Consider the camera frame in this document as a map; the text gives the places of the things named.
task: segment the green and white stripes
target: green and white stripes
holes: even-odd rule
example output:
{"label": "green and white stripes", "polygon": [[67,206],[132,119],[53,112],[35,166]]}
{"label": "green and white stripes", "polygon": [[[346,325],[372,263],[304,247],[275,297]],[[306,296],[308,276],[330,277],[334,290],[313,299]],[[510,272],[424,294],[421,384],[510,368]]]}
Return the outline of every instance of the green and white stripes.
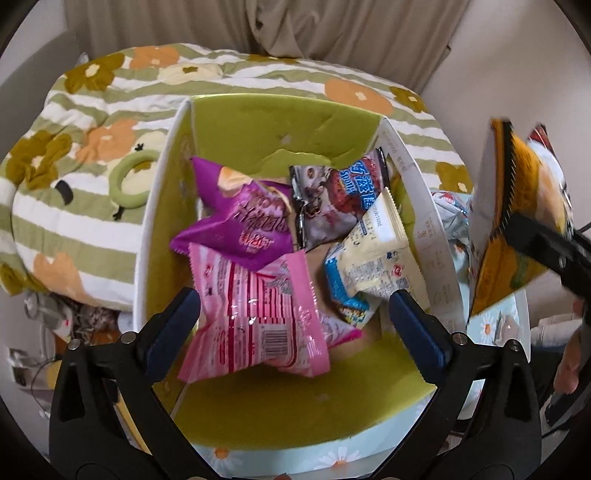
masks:
{"label": "green and white stripes", "polygon": [[[15,190],[9,180],[0,179],[1,262],[15,271],[33,273],[37,255],[51,261],[56,254],[65,252],[72,258],[89,296],[108,306],[131,309],[144,207],[124,210],[114,218],[118,207],[108,196],[108,175],[125,155],[143,146],[129,143],[131,148],[120,153],[121,144],[117,143],[115,130],[111,134],[110,129],[131,119],[134,122],[125,133],[127,139],[131,135],[137,142],[150,132],[167,133],[178,107],[188,96],[264,92],[327,99],[326,82],[339,79],[369,87],[389,102],[392,109],[388,118],[417,160],[429,187],[439,187],[437,162],[462,165],[439,123],[428,112],[416,112],[399,103],[390,87],[400,85],[393,82],[324,62],[265,61],[260,57],[249,60],[248,55],[230,50],[210,51],[189,44],[172,47],[178,51],[178,63],[184,66],[181,72],[191,73],[187,81],[179,81],[178,76],[168,78],[165,69],[156,67],[132,69],[133,48],[122,51],[123,66],[113,71],[115,77],[104,91],[85,86],[69,93],[66,75],[56,81],[43,111],[24,138],[39,131],[70,136],[70,152],[54,165],[59,180],[71,188],[73,200],[64,204],[53,188],[55,181],[46,189],[29,190],[22,183]],[[195,73],[207,64],[217,67],[204,77]],[[212,75],[213,69],[222,75]],[[108,130],[93,140],[98,143],[92,145],[92,161],[77,158],[81,148],[88,148],[89,133],[99,127]],[[114,160],[113,151],[118,152]],[[109,161],[104,161],[105,155],[110,155]],[[0,167],[3,177],[10,158],[9,154]],[[30,163],[38,167],[39,161],[32,159]]]}

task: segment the striped blanket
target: striped blanket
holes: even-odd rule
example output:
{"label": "striped blanket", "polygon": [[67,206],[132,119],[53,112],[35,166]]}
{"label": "striped blanket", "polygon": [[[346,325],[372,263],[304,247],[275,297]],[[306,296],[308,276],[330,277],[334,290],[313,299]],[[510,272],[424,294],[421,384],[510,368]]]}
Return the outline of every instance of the striped blanket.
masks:
{"label": "striped blanket", "polygon": [[[387,116],[432,189],[469,193],[467,169],[408,89],[358,70],[303,59],[137,47],[57,79],[43,111],[0,166],[0,280],[9,294],[50,290],[131,310],[145,206],[124,208],[109,179],[131,153],[163,149],[191,95],[265,92],[329,99]],[[124,193],[150,189],[155,163],[135,166]]]}

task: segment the yellow snack bag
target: yellow snack bag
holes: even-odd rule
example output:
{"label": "yellow snack bag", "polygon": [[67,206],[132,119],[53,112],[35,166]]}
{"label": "yellow snack bag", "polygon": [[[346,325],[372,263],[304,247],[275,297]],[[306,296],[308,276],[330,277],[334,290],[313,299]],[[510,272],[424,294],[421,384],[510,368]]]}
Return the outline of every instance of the yellow snack bag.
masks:
{"label": "yellow snack bag", "polygon": [[560,233],[572,228],[564,174],[544,126],[538,124],[524,142],[515,135],[509,120],[493,119],[470,203],[470,316],[545,270],[507,245],[503,231],[513,212]]}

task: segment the cable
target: cable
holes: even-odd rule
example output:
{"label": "cable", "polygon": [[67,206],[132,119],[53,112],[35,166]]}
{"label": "cable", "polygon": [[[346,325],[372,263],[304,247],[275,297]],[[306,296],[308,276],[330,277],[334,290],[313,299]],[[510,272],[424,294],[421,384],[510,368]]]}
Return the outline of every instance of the cable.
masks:
{"label": "cable", "polygon": [[35,372],[35,375],[33,375],[33,381],[31,381],[31,386],[30,386],[31,396],[33,397],[33,400],[35,400],[35,403],[43,411],[43,413],[47,417],[47,420],[49,420],[49,415],[47,414],[47,412],[45,411],[45,409],[43,408],[43,406],[37,400],[37,398],[35,396],[35,392],[33,391],[33,386],[35,385],[35,380],[37,380],[37,377],[41,373],[41,370],[43,370],[43,368],[45,368],[47,365],[52,364],[53,362],[57,362],[58,360],[59,360],[58,357],[54,357],[54,358],[50,358],[49,360],[46,360],[46,361],[40,363],[39,366],[38,366],[38,368],[37,368],[37,371]]}

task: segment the pink snack bag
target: pink snack bag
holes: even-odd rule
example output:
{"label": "pink snack bag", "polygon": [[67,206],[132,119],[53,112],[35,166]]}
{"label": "pink snack bag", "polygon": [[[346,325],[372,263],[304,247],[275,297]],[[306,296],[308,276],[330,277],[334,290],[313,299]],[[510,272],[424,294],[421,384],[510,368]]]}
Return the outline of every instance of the pink snack bag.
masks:
{"label": "pink snack bag", "polygon": [[330,370],[303,251],[257,272],[203,245],[191,243],[189,258],[205,322],[179,379],[193,383],[261,363],[306,377]]}

